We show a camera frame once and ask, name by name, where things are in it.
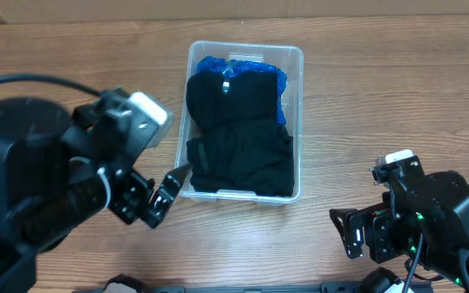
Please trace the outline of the blue sparkly garment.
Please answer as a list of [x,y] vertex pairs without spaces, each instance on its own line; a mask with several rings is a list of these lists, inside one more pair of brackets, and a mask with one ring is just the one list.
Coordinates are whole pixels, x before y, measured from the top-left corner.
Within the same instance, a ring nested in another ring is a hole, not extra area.
[[197,73],[200,72],[220,73],[224,77],[237,77],[245,72],[274,72],[277,75],[277,114],[276,121],[279,125],[286,125],[287,120],[282,109],[282,95],[287,87],[287,75],[280,68],[262,62],[238,59],[219,59],[213,56],[206,56],[198,62]]

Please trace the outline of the black sock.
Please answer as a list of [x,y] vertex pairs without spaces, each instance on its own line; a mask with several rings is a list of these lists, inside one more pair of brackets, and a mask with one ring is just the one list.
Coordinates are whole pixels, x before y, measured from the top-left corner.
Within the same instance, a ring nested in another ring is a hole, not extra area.
[[294,175],[295,171],[293,137],[271,119],[219,126],[192,138],[186,146],[192,175],[241,181],[264,173]]
[[186,84],[186,107],[203,131],[238,121],[271,119],[278,111],[277,74],[244,72],[237,77],[204,71]]

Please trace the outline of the black cloth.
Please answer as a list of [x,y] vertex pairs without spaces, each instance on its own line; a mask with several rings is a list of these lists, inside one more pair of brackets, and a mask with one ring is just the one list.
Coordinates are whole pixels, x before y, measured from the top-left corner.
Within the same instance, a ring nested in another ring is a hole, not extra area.
[[191,185],[199,192],[217,192],[219,190],[253,191],[257,195],[274,197],[291,197],[295,185],[292,173],[272,175],[264,173],[241,181],[232,181],[226,178],[210,177],[193,174]]

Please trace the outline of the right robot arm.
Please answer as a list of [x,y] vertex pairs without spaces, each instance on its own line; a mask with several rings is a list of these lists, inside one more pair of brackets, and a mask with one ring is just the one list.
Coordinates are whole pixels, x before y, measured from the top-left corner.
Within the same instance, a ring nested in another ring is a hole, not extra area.
[[449,170],[425,173],[418,156],[381,158],[371,168],[382,201],[361,210],[331,209],[330,218],[350,259],[368,246],[382,264],[406,255],[411,277],[418,266],[469,292],[469,184]]

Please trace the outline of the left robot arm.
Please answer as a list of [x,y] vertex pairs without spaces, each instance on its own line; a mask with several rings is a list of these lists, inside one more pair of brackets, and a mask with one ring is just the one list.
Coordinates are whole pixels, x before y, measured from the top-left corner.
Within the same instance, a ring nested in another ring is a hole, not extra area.
[[190,169],[173,169],[161,183],[135,170],[173,122],[154,98],[40,74],[0,76],[0,85],[20,81],[65,86],[94,101],[69,112],[44,98],[0,100],[0,292],[32,288],[37,257],[103,210],[157,227]]

